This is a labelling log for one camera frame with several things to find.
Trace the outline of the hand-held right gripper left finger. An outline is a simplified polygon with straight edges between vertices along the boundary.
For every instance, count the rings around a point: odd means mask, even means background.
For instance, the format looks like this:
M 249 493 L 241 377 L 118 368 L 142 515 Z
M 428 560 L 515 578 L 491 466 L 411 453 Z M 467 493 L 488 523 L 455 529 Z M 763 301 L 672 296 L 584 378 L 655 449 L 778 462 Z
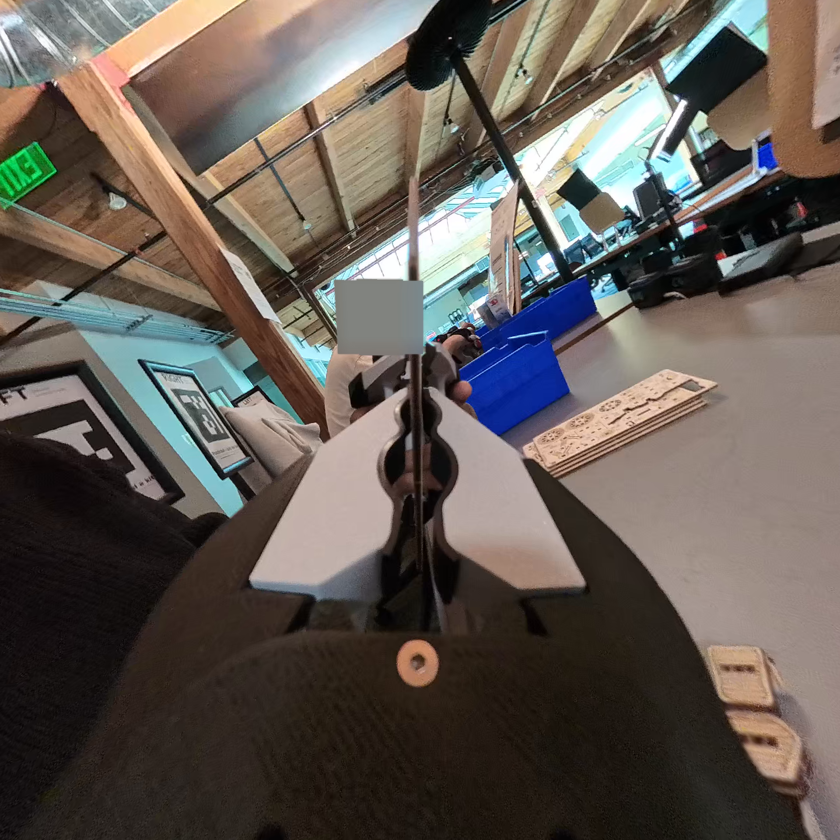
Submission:
M 377 601 L 394 501 L 382 454 L 403 432 L 406 391 L 372 408 L 315 454 L 249 576 L 259 591 Z

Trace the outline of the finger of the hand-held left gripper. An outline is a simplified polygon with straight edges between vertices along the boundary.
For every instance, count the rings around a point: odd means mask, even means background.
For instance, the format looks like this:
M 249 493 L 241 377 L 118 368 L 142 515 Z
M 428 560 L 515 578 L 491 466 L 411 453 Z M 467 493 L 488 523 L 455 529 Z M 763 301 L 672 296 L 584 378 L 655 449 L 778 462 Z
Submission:
M 408 358 L 376 358 L 350 383 L 352 407 L 372 407 L 385 402 L 395 392 L 406 388 Z
M 459 381 L 459 370 L 455 358 L 443 344 L 425 344 L 425 387 L 435 388 L 441 393 Z

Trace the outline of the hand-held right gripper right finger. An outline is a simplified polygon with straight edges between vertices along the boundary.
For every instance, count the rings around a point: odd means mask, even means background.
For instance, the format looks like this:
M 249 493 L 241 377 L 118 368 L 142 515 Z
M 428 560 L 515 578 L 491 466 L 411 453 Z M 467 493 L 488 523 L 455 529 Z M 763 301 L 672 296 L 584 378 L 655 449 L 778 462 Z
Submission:
M 443 602 L 582 593 L 584 576 L 518 451 L 436 388 L 424 407 L 434 420 L 432 564 Z

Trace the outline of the punched wooden part sheet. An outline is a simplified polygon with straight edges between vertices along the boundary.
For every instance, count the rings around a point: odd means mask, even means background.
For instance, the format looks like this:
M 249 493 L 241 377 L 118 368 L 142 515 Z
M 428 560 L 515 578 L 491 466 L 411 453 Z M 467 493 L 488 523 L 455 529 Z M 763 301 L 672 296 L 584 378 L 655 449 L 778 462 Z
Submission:
M 416 548 L 416 566 L 419 574 L 423 574 L 426 551 L 424 529 L 424 411 L 423 411 L 423 377 L 422 355 L 423 342 L 423 304 L 419 276 L 419 246 L 418 246 L 418 218 L 419 195 L 417 177 L 413 175 L 407 190 L 407 280 L 413 285 L 409 292 L 410 303 L 408 319 L 408 349 L 407 356 L 408 402 L 411 432 L 411 449 L 406 451 L 406 459 L 411 461 L 413 477 L 413 519 L 414 538 Z

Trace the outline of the stack of wooden sheets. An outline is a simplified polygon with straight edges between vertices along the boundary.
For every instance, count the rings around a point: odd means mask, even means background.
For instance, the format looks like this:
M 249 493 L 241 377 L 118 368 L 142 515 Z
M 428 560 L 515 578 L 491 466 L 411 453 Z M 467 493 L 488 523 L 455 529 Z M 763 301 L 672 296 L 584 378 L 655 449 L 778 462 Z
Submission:
M 714 381 L 662 370 L 535 437 L 525 459 L 562 478 L 707 405 Z

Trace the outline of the wooden model assembly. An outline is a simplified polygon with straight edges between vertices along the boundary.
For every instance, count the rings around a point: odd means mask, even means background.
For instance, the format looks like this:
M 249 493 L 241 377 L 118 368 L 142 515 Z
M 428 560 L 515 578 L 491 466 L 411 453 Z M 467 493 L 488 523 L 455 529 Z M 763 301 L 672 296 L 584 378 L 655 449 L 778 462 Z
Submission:
M 711 645 L 706 661 L 730 726 L 756 770 L 776 792 L 803 801 L 805 745 L 782 717 L 781 683 L 768 655 L 755 646 Z

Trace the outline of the grey desk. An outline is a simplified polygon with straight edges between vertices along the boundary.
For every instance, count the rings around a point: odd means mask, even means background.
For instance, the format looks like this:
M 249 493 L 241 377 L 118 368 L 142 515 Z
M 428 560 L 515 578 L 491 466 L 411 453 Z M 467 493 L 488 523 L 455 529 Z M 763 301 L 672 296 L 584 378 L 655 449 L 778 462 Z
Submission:
M 838 284 L 833 264 L 646 310 L 604 298 L 553 343 L 570 395 L 505 434 L 519 448 L 665 368 L 718 383 L 707 407 L 563 482 L 701 648 L 772 658 L 825 838 L 839 820 Z

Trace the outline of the short blue plastic bin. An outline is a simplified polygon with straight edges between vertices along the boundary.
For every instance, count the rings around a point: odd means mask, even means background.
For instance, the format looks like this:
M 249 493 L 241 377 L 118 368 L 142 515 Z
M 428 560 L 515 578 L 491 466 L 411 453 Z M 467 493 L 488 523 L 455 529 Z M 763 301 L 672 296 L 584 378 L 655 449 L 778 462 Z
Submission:
M 497 435 L 571 391 L 546 331 L 510 336 L 462 366 L 459 377 L 470 384 L 478 421 Z

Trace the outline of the long blue plastic bin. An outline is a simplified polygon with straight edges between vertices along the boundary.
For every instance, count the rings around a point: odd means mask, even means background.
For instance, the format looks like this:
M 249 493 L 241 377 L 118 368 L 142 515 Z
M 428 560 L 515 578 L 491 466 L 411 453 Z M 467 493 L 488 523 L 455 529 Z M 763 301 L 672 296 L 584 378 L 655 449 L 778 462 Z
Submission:
M 503 345 L 510 337 L 529 333 L 546 332 L 553 341 L 596 313 L 590 282 L 582 276 L 547 297 L 532 301 L 500 327 L 482 327 L 477 334 L 485 352 Z

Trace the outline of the black lamp with cardboard shade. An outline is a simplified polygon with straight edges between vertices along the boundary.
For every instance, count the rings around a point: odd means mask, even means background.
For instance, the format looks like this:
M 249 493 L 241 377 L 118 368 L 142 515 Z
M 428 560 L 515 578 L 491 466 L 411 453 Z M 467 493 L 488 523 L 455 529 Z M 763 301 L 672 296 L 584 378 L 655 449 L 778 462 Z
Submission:
M 595 235 L 602 235 L 625 219 L 625 211 L 615 198 L 580 169 L 573 170 L 556 193 L 578 211 L 583 224 Z
M 666 90 L 677 107 L 647 153 L 669 160 L 698 114 L 733 151 L 747 151 L 771 129 L 768 57 L 732 25 L 720 29 Z

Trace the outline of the grey conduit pipes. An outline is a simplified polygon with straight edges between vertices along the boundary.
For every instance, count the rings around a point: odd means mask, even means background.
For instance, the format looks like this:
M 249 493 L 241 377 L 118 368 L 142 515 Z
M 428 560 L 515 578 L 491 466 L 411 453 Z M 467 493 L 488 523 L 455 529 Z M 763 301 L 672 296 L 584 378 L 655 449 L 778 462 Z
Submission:
M 28 292 L 2 290 L 1 312 L 41 322 L 66 322 L 77 329 L 107 333 L 135 333 L 144 338 L 187 343 L 219 344 L 232 336 L 186 320 L 173 320 L 152 311 L 93 305 L 79 297 L 57 300 Z

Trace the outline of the black flat box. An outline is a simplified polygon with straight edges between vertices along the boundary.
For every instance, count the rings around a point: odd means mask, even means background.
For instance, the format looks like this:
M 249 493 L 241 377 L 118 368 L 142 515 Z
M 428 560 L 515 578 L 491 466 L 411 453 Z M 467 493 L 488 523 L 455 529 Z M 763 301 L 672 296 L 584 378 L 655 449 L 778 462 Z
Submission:
M 737 259 L 717 284 L 721 297 L 778 277 L 803 248 L 802 234 L 792 233 Z

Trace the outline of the green exit sign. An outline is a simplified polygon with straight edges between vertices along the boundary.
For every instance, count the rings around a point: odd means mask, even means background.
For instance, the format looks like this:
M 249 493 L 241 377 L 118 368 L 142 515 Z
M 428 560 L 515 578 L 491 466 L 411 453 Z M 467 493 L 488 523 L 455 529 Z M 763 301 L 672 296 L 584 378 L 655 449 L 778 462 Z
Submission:
M 38 141 L 1 161 L 1 208 L 15 205 L 57 174 L 57 169 Z

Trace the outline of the printed paper on board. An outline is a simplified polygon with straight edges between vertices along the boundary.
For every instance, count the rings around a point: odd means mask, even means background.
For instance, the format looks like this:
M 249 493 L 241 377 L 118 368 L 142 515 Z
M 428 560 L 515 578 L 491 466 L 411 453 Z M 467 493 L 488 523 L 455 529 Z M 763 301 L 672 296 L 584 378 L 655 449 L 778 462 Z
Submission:
M 815 1 L 815 78 L 812 126 L 839 117 L 839 1 Z

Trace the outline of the silver spiral duct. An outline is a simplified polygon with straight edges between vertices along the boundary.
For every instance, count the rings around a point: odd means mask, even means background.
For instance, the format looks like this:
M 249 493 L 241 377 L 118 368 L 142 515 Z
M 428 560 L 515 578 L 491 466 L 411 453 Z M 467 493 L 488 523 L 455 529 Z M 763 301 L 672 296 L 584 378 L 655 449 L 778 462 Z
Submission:
M 172 1 L 2 1 L 1 87 L 40 85 L 73 71 Z

